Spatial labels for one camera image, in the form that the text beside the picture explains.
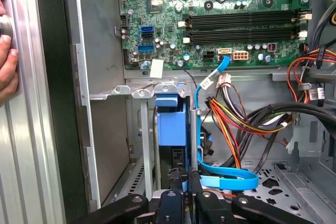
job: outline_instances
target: black ram slot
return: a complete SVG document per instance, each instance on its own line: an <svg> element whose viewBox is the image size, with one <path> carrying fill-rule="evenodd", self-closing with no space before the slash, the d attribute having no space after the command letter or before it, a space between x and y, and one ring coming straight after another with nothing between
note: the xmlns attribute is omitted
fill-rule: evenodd
<svg viewBox="0 0 336 224"><path fill-rule="evenodd" d="M220 14L205 16L189 16L186 22L191 29L217 29L246 25L291 24L298 20L298 12L292 10L254 12L240 14Z"/></svg>
<svg viewBox="0 0 336 224"><path fill-rule="evenodd" d="M192 44L206 44L216 42L241 42L241 41L274 41L289 40L295 38L297 31L293 28L276 29L251 29L232 31L193 31L191 32Z"/></svg>

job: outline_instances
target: white power connector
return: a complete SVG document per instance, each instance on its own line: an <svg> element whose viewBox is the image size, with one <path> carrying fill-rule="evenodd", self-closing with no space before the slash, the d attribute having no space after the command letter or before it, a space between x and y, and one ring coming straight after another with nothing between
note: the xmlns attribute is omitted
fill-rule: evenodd
<svg viewBox="0 0 336 224"><path fill-rule="evenodd" d="M224 73L224 74L221 74L220 76L218 76L216 88L218 89L223 83L226 83L226 84L224 84L225 86L227 86L229 88L231 87L230 84L229 84L229 83L231 83L231 74Z"/></svg>

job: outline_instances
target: metal frame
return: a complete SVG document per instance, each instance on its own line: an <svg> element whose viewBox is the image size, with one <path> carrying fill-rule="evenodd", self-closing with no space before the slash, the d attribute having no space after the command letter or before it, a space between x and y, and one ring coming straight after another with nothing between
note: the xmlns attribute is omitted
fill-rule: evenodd
<svg viewBox="0 0 336 224"><path fill-rule="evenodd" d="M0 223L64 223L37 0L6 0L18 93L0 107Z"/></svg>

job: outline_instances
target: yellow wire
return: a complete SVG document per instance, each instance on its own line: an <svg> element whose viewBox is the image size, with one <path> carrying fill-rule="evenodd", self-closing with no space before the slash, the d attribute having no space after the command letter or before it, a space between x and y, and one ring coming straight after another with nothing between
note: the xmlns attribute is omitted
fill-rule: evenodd
<svg viewBox="0 0 336 224"><path fill-rule="evenodd" d="M315 54L316 52L319 52L319 50L318 49L314 50L314 51L310 52L309 54ZM327 49L326 52L331 54L331 55L336 56L336 54L333 51L330 51L329 49Z"/></svg>
<svg viewBox="0 0 336 224"><path fill-rule="evenodd" d="M218 106L220 106L223 110L225 110L230 116L232 116L236 121L240 122L245 127L248 127L248 128L250 128L250 129L252 129L254 131L258 131L258 132L262 132L262 133L267 133L268 134L268 133L278 132L278 131L281 131L282 129L284 129L284 127L281 127L279 129L276 129L276 130L267 131L267 130L262 130L260 128L253 127L252 125L249 125L249 124L245 123L244 121L242 121L240 118L236 117L234 114L231 113L230 110L228 110L226 107L224 107L223 105L221 105L216 100L212 99L211 101L215 102Z"/></svg>
<svg viewBox="0 0 336 224"><path fill-rule="evenodd" d="M215 117L216 117L218 123L219 123L220 126L221 126L220 128L222 129L222 133L223 133L223 135L224 135L225 141L226 141L227 145L229 146L229 148L230 148L230 150L231 150L231 152L232 152L232 154L233 154L233 156L234 156L235 163L236 163L236 167L237 167L237 168L240 168L239 160L238 160L238 158L237 158L237 156L236 156L235 149L234 149L234 147L233 147L233 145L232 145L232 142L230 141L230 138L229 138L229 134L228 134L227 128L225 127L225 125L224 125L224 123L223 123L221 117L218 115L218 113L216 112L216 110L214 110L212 106L211 106L211 108L212 108L212 111L213 111L214 114L215 114Z"/></svg>

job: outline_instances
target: finger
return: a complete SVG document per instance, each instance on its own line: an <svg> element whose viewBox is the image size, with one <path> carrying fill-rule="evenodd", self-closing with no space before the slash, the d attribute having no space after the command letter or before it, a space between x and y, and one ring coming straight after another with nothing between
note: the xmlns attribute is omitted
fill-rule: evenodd
<svg viewBox="0 0 336 224"><path fill-rule="evenodd" d="M15 49L9 51L7 60L0 68L0 90L3 90L13 79L18 62L18 52Z"/></svg>
<svg viewBox="0 0 336 224"><path fill-rule="evenodd" d="M2 1L0 1L0 15L4 15L4 14L6 14L6 10L4 8Z"/></svg>
<svg viewBox="0 0 336 224"><path fill-rule="evenodd" d="M12 42L12 39L10 38L10 36L1 35L0 37L0 68L2 67L2 65L7 59L8 50L10 48L11 42Z"/></svg>
<svg viewBox="0 0 336 224"><path fill-rule="evenodd" d="M18 83L19 77L17 73L15 73L13 79L9 82L9 84L0 91L0 105L2 105L8 98L16 93Z"/></svg>

